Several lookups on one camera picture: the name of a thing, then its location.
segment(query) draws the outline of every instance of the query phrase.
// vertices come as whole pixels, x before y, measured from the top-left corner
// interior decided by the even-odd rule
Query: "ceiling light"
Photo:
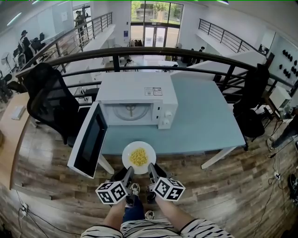
[[[65,1],[65,2],[63,2],[63,3],[66,3],[66,2],[69,2],[69,1]],[[58,4],[58,6],[61,5],[61,4],[63,4],[63,3]]]
[[[226,4],[226,5],[228,5],[229,4],[229,2],[226,0],[217,0],[218,2],[221,2],[221,3],[224,3],[224,4]]]
[[[20,16],[22,13],[17,14],[8,24],[7,26],[9,26],[18,16]]]

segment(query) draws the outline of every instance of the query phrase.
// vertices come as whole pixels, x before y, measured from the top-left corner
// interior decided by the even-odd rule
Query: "glass entrance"
[[[144,46],[163,47],[165,32],[165,27],[146,26]]]

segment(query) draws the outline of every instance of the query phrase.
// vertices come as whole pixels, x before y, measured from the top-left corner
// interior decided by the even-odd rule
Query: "wooden floor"
[[[267,157],[269,151],[265,140],[274,124],[273,121],[267,127],[264,136],[249,142],[248,152],[237,148],[206,170],[201,169],[201,164],[216,152],[158,157],[158,164],[172,172],[186,187],[179,206],[196,218],[212,220],[236,238],[252,238],[272,193],[256,237],[280,237],[284,230],[290,229],[298,213],[289,199],[287,177],[296,173],[298,154],[291,143],[276,156],[276,161]],[[70,152],[71,148],[63,145],[56,132],[45,126],[35,129],[30,125],[14,179],[23,183],[27,190],[53,195],[54,200],[49,201],[19,192],[21,200],[28,203],[29,210],[62,230],[81,234],[90,226],[102,222],[109,211],[109,206],[99,202],[95,189],[110,175],[100,167],[95,179],[75,173],[67,167]],[[106,159],[116,171],[122,168],[121,157],[106,156]],[[273,167],[282,174],[279,186],[284,190],[277,183],[268,184],[268,179],[273,177]],[[140,197],[145,201],[148,176],[135,176],[135,182],[140,184]],[[146,210],[153,209],[157,216],[162,216],[157,206],[144,206]],[[20,202],[16,191],[0,187],[0,207],[0,220],[7,224],[14,237],[18,237]],[[50,238],[79,237],[56,230],[38,217],[31,216]],[[45,237],[30,217],[24,217],[22,223],[22,237]]]

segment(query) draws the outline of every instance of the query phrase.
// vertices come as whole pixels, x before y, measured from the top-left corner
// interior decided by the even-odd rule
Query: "yellow pasta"
[[[142,166],[147,163],[148,157],[144,148],[137,148],[131,153],[129,160],[136,166]]]

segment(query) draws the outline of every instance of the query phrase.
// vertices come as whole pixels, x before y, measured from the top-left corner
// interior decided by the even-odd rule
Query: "sneaker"
[[[140,186],[137,183],[133,183],[130,186],[130,189],[132,190],[132,194],[139,195],[139,193],[140,193]]]
[[[270,138],[267,139],[267,145],[268,145],[270,152],[274,150],[274,148],[272,147],[272,141],[270,140]]]
[[[154,212],[149,210],[145,213],[146,220],[153,220],[155,218]]]

